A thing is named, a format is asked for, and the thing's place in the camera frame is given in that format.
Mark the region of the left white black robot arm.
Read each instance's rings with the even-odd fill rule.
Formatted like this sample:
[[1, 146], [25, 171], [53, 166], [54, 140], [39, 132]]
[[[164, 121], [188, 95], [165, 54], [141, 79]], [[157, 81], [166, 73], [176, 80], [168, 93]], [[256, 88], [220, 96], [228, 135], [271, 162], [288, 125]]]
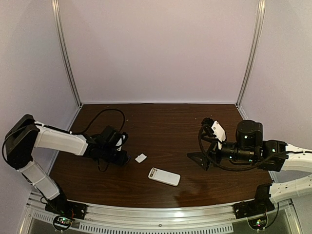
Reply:
[[66, 216], [71, 206], [60, 186], [35, 162], [33, 149], [52, 149], [123, 166], [130, 160], [127, 152], [122, 149], [127, 139], [127, 133], [110, 125], [100, 134], [89, 136], [85, 132], [73, 133], [43, 124], [26, 114], [5, 136], [1, 154], [9, 166], [38, 189], [54, 212], [59, 216]]

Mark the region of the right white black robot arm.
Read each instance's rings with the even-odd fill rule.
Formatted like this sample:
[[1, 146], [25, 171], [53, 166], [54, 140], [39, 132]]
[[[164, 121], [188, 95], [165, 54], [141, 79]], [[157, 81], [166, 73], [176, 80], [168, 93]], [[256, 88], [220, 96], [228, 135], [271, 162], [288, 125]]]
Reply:
[[263, 140], [263, 125], [253, 120], [238, 123], [235, 142], [226, 140], [220, 123], [203, 119], [198, 133], [200, 152], [187, 157], [203, 170], [214, 165], [225, 171], [244, 172], [252, 169], [264, 171], [302, 171], [309, 175], [284, 183], [259, 185], [254, 199], [233, 205], [237, 218], [260, 215], [272, 211], [275, 205], [289, 198], [312, 193], [312, 152], [279, 140]]

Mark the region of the white remote control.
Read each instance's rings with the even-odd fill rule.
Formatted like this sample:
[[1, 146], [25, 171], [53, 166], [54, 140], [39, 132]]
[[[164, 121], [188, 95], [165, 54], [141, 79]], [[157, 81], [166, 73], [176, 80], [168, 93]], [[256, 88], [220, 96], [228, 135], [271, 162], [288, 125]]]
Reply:
[[153, 167], [148, 174], [148, 178], [156, 182], [176, 187], [180, 182], [181, 175]]

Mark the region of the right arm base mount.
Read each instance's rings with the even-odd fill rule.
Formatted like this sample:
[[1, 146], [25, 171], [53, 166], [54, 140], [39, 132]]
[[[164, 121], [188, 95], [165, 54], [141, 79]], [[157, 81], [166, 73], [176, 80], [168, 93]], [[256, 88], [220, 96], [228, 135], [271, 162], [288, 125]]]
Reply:
[[259, 232], [269, 226], [268, 212], [274, 211], [275, 206], [269, 199], [242, 201], [232, 205], [236, 219], [247, 218], [251, 229]]

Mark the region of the white battery cover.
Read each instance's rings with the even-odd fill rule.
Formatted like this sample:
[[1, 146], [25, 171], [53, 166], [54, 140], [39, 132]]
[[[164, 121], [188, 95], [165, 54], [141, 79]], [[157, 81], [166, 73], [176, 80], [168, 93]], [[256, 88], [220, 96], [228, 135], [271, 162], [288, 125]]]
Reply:
[[135, 161], [138, 163], [142, 163], [146, 158], [147, 156], [145, 154], [140, 154], [135, 158]]

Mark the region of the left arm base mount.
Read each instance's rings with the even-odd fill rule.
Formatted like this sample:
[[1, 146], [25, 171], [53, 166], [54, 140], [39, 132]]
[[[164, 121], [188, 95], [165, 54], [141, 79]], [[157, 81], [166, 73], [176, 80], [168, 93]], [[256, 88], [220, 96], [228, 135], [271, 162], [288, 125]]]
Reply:
[[84, 203], [66, 201], [65, 206], [57, 206], [51, 201], [45, 204], [45, 211], [56, 214], [53, 218], [52, 225], [56, 231], [63, 233], [68, 230], [75, 221], [84, 220], [87, 205]]

